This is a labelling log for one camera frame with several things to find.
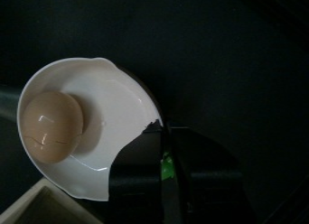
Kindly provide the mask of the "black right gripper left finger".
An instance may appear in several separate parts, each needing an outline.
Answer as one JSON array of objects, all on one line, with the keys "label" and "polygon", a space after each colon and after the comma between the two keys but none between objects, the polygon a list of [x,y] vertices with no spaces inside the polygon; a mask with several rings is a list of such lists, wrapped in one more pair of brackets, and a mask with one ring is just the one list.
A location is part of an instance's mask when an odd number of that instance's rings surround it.
[{"label": "black right gripper left finger", "polygon": [[162,224],[160,159],[162,126],[154,121],[112,162],[107,224]]}]

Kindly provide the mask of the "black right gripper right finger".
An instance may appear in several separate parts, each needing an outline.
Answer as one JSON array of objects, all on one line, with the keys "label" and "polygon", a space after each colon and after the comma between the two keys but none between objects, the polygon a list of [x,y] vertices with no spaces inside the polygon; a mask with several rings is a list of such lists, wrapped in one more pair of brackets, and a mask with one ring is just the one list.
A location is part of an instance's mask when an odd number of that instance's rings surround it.
[{"label": "black right gripper right finger", "polygon": [[235,157],[184,125],[167,130],[184,224],[255,224]]}]

